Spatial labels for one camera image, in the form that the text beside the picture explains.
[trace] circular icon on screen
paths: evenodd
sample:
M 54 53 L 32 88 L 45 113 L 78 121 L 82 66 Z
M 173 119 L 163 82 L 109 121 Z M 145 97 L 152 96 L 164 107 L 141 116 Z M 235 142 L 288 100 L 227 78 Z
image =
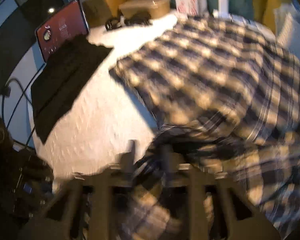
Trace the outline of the circular icon on screen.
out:
M 44 33 L 43 33 L 43 38 L 45 41 L 48 41 L 51 39 L 51 31 L 50 30 L 46 30 Z

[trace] bright light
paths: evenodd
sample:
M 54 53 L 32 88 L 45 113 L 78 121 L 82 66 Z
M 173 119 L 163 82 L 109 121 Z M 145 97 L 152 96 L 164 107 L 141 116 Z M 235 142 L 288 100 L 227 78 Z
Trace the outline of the bright light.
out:
M 54 13 L 55 9 L 53 7 L 49 8 L 48 13 Z

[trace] checkered fabric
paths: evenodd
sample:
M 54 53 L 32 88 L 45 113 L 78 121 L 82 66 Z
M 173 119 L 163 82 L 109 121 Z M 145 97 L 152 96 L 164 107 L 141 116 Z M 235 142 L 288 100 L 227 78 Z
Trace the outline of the checkered fabric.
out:
M 176 211 L 181 207 L 167 204 L 155 158 L 167 143 L 198 168 L 242 185 L 283 238 L 295 228 L 300 219 L 298 58 L 246 27 L 191 18 L 111 71 L 137 93 L 161 129 L 138 167 L 122 239 L 182 235 L 183 216 Z

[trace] red screen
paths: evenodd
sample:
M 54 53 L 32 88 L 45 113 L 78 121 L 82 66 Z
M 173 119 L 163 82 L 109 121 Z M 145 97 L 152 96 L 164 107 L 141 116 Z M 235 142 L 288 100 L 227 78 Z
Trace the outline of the red screen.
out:
M 38 43 L 45 62 L 65 40 L 70 40 L 78 34 L 88 34 L 87 25 L 79 2 L 74 0 L 36 31 Z

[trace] cardboard box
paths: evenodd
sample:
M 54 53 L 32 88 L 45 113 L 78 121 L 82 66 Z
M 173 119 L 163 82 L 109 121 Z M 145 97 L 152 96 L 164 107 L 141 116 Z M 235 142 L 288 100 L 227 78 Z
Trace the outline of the cardboard box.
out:
M 82 7 L 90 28 L 104 25 L 111 17 L 118 16 L 119 5 L 128 0 L 83 0 Z

